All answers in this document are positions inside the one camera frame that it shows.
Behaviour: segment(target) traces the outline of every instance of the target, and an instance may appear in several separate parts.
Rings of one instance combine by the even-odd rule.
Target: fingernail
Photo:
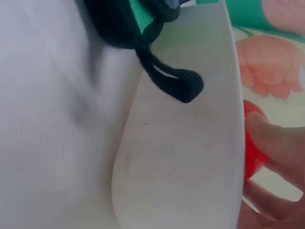
[[[246,118],[249,120],[250,123],[257,123],[257,122],[267,123],[268,122],[267,118],[258,112],[250,112]]]

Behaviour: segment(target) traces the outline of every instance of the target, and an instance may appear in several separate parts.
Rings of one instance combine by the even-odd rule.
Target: red object
[[[266,115],[259,107],[257,107],[255,104],[247,100],[244,100],[244,116],[247,117],[247,114],[253,111],[259,112],[266,117]],[[268,161],[268,157],[255,147],[246,127],[245,127],[245,137],[246,137],[245,139],[246,147],[245,147],[244,180],[247,180],[264,166],[264,164]]]

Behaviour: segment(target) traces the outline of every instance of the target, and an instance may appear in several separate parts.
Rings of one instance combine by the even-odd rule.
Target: human hand
[[[305,191],[305,127],[271,125],[259,113],[249,113],[246,127],[258,149],[270,157],[269,170]],[[279,198],[251,180],[244,184],[244,197],[259,213],[242,202],[238,229],[304,229],[305,196],[298,202]]]

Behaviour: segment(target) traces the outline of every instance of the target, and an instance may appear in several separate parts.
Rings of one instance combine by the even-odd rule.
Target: floral pattern
[[[305,34],[305,0],[262,0],[262,7],[274,27]]]
[[[299,82],[305,66],[303,52],[288,41],[269,35],[253,35],[236,42],[242,84],[253,92],[287,99],[304,88]]]

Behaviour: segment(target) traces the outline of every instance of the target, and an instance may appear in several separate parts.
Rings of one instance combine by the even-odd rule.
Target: white fabric
[[[142,68],[82,0],[0,0],[0,228],[118,229],[111,173]]]

